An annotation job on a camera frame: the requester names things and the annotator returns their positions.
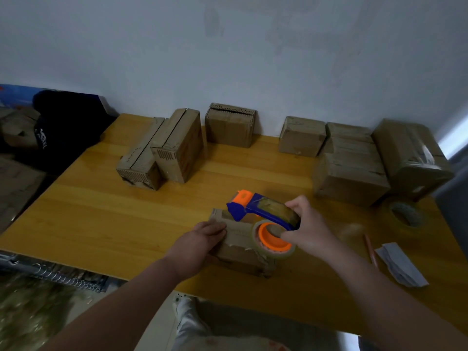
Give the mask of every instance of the pencil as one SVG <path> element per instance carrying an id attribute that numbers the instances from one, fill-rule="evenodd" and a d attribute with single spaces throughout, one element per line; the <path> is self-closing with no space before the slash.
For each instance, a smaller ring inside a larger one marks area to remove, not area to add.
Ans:
<path id="1" fill-rule="evenodd" d="M 375 257 L 375 251 L 372 247 L 371 239 L 367 234 L 364 234 L 364 241 L 366 242 L 367 252 L 369 253 L 369 257 L 371 258 L 372 265 L 374 265 L 376 269 L 379 269 L 379 265 L 377 264 L 377 258 Z"/>

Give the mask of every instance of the hand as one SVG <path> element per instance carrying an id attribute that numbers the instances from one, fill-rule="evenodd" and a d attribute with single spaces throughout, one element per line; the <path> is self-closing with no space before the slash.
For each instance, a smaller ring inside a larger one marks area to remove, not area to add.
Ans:
<path id="1" fill-rule="evenodd" d="M 180 281 L 201 270 L 208 252 L 225 237 L 225 228 L 225 223 L 200 222 L 176 240 L 164 259 L 172 265 Z"/>
<path id="2" fill-rule="evenodd" d="M 333 250 L 340 241 L 328 229 L 322 215 L 310 206 L 304 195 L 284 204 L 301 217 L 298 230 L 289 230 L 281 234 L 281 239 L 296 244 L 308 254 L 324 259 L 326 253 Z"/>

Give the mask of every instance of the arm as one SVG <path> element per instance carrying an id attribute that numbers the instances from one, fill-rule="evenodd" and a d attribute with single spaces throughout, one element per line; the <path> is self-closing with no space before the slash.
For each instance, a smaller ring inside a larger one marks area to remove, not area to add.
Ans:
<path id="1" fill-rule="evenodd" d="M 224 223 L 198 223 L 161 260 L 81 314 L 41 350 L 133 350 L 172 290 L 200 271 L 224 228 Z"/>
<path id="2" fill-rule="evenodd" d="M 339 241 L 305 196 L 286 203 L 301 227 L 281 238 L 324 260 L 341 277 L 382 350 L 468 350 L 468 337 Z"/>

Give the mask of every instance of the paper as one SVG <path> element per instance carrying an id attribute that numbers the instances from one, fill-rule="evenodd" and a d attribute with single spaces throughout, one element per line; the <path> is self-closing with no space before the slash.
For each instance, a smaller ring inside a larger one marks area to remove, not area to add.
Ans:
<path id="1" fill-rule="evenodd" d="M 375 252 L 385 262 L 398 283 L 407 287 L 423 287 L 429 284 L 396 242 L 383 244 Z"/>

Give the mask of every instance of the left hand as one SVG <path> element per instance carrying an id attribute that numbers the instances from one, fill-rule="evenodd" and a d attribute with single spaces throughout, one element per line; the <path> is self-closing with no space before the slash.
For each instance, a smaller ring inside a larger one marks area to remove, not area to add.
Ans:
<path id="1" fill-rule="evenodd" d="M 225 237 L 225 228 L 225 223 L 200 222 L 176 240 L 164 259 L 172 265 L 181 281 L 201 270 L 208 252 Z"/>

